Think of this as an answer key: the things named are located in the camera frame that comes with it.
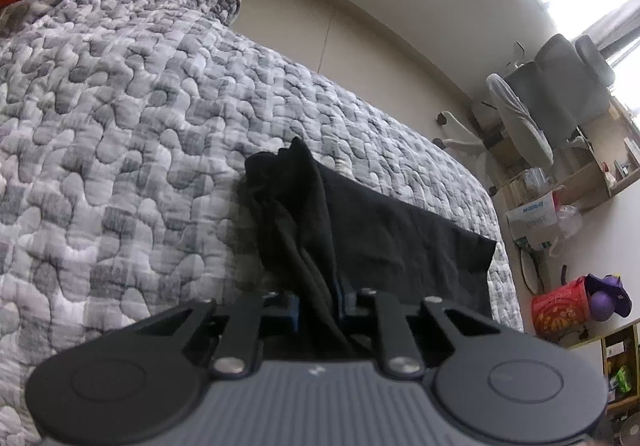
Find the black garment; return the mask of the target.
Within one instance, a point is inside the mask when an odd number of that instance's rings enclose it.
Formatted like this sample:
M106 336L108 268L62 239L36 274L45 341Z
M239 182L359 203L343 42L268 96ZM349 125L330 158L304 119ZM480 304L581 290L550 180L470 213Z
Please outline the black garment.
M321 165L302 140L245 162L259 258L300 302L303 346L352 357L344 319L362 288L402 304L438 296L490 316L495 240L384 196Z

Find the red patterned bag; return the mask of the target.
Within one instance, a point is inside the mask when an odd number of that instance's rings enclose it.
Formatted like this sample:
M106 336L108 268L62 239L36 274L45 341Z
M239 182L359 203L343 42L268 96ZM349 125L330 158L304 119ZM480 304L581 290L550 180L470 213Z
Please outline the red patterned bag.
M533 297L530 303L536 335L541 338L561 333L591 319L585 276Z

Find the purple plush toy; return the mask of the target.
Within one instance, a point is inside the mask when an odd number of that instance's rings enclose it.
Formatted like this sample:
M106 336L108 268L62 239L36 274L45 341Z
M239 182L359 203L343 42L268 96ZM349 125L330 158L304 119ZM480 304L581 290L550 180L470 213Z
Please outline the purple plush toy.
M620 275L598 277L589 274L585 277L585 289L594 321L602 323L614 314L627 317L631 313L632 302Z

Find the white cardboard box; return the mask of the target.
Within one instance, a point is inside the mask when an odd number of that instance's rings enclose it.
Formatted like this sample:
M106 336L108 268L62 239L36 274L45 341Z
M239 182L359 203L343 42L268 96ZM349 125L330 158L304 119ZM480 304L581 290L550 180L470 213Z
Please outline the white cardboard box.
M561 237L552 192L509 210L506 221L514 243L529 252L547 250Z

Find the clear plastic bag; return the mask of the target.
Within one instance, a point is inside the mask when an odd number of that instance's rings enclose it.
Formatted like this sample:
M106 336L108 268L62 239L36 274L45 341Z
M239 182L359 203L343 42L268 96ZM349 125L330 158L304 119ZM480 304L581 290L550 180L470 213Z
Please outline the clear plastic bag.
M570 239L581 229L584 222L580 210L573 205L560 206L555 212L556 224L563 239Z

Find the wooden desk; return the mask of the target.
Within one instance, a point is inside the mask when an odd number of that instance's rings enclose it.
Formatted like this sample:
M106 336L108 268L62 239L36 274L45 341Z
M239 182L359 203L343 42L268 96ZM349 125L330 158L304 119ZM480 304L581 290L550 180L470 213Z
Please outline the wooden desk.
M639 180L639 127L620 102L580 125L574 140L554 151L552 177L562 205L589 211Z

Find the grey checked quilt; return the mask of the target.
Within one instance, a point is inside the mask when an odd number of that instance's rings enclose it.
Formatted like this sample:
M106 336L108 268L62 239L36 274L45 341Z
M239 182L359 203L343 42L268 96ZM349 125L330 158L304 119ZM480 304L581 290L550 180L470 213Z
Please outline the grey checked quilt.
M430 140L232 30L241 0L23 0L1 12L1 440L39 435L51 355L191 299L271 284L248 156L302 139L349 179L501 237Z

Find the grey office chair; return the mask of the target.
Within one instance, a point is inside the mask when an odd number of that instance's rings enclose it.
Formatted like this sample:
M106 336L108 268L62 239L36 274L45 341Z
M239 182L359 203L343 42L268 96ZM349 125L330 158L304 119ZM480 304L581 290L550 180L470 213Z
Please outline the grey office chair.
M590 36L570 41L557 34L508 76L486 78L485 105L497 113L501 131L480 139L445 110L436 122L447 136L436 137L433 143L444 151L473 157L475 177L495 195L498 187L488 171L491 147L506 137L529 167L549 172L556 149L589 146L579 128L608 110L614 81L613 68Z

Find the grey curtain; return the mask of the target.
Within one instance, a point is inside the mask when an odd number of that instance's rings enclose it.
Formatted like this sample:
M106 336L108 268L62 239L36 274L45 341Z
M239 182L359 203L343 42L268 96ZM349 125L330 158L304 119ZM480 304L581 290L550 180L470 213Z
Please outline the grey curtain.
M584 31L599 52L609 58L639 37L639 0L628 0Z

